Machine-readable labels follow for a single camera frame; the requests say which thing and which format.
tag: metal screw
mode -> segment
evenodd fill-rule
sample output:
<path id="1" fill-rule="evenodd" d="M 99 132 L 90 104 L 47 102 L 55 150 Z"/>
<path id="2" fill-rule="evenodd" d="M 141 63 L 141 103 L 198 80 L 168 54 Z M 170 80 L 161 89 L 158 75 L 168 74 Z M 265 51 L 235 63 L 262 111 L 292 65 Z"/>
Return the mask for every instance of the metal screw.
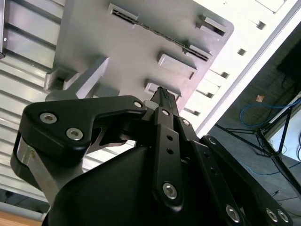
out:
<path id="1" fill-rule="evenodd" d="M 240 218 L 239 218 L 238 213 L 236 212 L 236 210 L 235 210 L 232 206 L 227 205 L 227 206 L 226 206 L 226 211 L 227 211 L 228 216 L 229 216 L 235 223 L 238 223 L 238 222 L 240 221 Z"/>
<path id="2" fill-rule="evenodd" d="M 213 145 L 216 145 L 216 143 L 211 139 L 211 137 L 209 137 L 209 142 L 211 143 L 211 144 L 213 144 Z"/>
<path id="3" fill-rule="evenodd" d="M 286 223 L 288 223 L 288 217 L 284 214 L 284 212 L 282 212 L 281 210 L 278 210 L 278 214 L 281 217 L 281 219 L 283 219 Z"/>
<path id="4" fill-rule="evenodd" d="M 163 112 L 164 115 L 169 115 L 169 112 L 167 110 L 163 109 L 162 112 Z"/>
<path id="5" fill-rule="evenodd" d="M 142 107 L 142 104 L 140 104 L 138 101 L 134 101 L 134 105 L 135 105 L 136 107 Z"/>
<path id="6" fill-rule="evenodd" d="M 83 133 L 77 128 L 70 128 L 66 132 L 67 137 L 71 140 L 80 140 L 83 138 Z"/>
<path id="7" fill-rule="evenodd" d="M 43 123 L 46 123 L 46 124 L 52 124 L 52 123 L 55 123 L 57 121 L 57 118 L 54 114 L 52 113 L 42 113 L 40 115 L 40 119 Z"/>
<path id="8" fill-rule="evenodd" d="M 182 121 L 183 121 L 183 123 L 184 123 L 186 126 L 189 126 L 189 125 L 190 125 L 190 123 L 189 123 L 186 119 L 183 119 Z"/>
<path id="9" fill-rule="evenodd" d="M 266 208 L 266 211 L 267 211 L 269 218 L 271 218 L 272 221 L 274 221 L 274 222 L 278 221 L 277 216 L 270 209 Z"/>
<path id="10" fill-rule="evenodd" d="M 175 199 L 177 197 L 177 195 L 178 195 L 177 194 L 177 190 L 170 183 L 163 184 L 163 192 L 170 199 Z"/>

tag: gray metal plate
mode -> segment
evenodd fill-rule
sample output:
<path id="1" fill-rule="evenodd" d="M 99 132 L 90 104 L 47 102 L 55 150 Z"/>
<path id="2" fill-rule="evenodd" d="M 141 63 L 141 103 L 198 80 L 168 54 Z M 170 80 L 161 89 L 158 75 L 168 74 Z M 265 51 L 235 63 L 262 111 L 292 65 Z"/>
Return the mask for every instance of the gray metal plate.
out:
<path id="1" fill-rule="evenodd" d="M 169 38 L 196 46 L 206 52 L 209 60 L 190 57 L 166 38 L 112 15 L 110 3 L 132 18 L 138 16 L 139 23 Z M 202 16 L 217 22 L 225 34 L 220 36 L 201 27 Z M 54 65 L 83 73 L 99 55 L 110 57 L 101 84 L 120 90 L 120 95 L 133 95 L 143 101 L 151 98 L 145 86 L 152 81 L 179 91 L 177 103 L 181 110 L 232 32 L 230 22 L 192 0 L 67 0 Z M 189 78 L 160 66 L 162 53 L 197 71 Z"/>

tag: black linkage arm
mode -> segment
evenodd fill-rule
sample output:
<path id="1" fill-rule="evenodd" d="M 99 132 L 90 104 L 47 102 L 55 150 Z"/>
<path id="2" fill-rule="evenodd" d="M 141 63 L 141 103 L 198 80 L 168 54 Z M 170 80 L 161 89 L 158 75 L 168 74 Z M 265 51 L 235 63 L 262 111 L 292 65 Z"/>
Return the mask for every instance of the black linkage arm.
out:
<path id="1" fill-rule="evenodd" d="M 82 172 L 86 153 L 127 140 L 136 146 Z M 51 203 L 44 226 L 293 225 L 217 140 L 200 142 L 163 88 L 144 104 L 124 96 L 29 105 L 11 165 Z"/>

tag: wooden surface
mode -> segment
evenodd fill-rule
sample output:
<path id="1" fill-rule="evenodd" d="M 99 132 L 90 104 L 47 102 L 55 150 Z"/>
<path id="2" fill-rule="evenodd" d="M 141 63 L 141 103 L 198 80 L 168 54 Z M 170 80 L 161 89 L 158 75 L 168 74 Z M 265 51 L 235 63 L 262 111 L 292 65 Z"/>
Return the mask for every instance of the wooden surface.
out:
<path id="1" fill-rule="evenodd" d="M 0 212 L 0 226 L 41 226 L 42 223 L 17 215 Z"/>

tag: corrugated metal wall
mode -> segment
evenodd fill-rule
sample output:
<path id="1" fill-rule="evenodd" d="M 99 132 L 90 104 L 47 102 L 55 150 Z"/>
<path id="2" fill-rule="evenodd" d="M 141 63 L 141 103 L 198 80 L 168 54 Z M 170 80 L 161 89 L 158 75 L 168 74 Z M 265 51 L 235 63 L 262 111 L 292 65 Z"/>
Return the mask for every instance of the corrugated metal wall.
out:
<path id="1" fill-rule="evenodd" d="M 19 179 L 10 167 L 23 109 L 45 101 L 45 74 L 52 68 L 64 0 L 6 1 L 4 48 L 0 60 L 0 188 L 45 201 L 41 191 Z M 131 148 L 105 149 L 90 154 L 84 169 L 90 170 Z"/>

